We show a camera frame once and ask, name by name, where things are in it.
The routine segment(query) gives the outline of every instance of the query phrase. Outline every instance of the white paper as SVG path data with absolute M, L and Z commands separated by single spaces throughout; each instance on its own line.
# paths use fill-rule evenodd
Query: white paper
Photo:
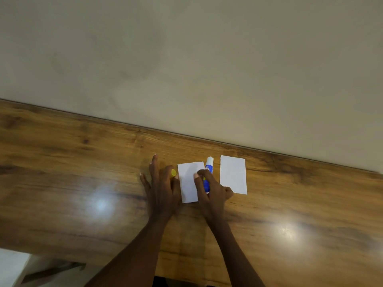
M 178 164 L 182 203 L 198 201 L 197 188 L 194 184 L 193 175 L 200 169 L 205 169 L 205 164 L 203 162 Z
M 219 183 L 234 193 L 247 194 L 245 159 L 221 155 Z

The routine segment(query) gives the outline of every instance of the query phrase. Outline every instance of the white glue stick cap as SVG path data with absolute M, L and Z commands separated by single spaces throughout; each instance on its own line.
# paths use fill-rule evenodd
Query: white glue stick cap
M 206 165 L 211 165 L 211 166 L 213 166 L 213 161 L 214 161 L 214 158 L 213 158 L 213 157 L 208 157 L 208 161 L 206 161 Z

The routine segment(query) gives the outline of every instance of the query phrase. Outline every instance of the wooden tabletop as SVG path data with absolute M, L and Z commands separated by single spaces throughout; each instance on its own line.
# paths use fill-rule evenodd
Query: wooden tabletop
M 226 217 L 267 286 L 381 286 L 380 174 L 1 100 L 0 248 L 107 264 L 147 221 L 154 153 L 213 156 L 217 180 L 221 154 L 246 159 L 248 194 Z M 166 227 L 156 274 L 230 285 L 197 204 Z

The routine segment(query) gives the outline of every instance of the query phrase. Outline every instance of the beige wall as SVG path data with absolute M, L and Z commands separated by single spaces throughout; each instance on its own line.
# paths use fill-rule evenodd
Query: beige wall
M 382 0 L 0 0 L 0 98 L 383 172 Z

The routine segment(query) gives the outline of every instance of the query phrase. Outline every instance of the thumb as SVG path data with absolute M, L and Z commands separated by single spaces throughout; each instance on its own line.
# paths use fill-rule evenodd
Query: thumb
M 177 203 L 181 200 L 180 177 L 178 174 L 173 178 L 173 196 L 176 198 Z
M 198 173 L 194 173 L 194 184 L 197 188 L 198 201 L 208 200 L 208 195 L 203 188 L 203 182 Z

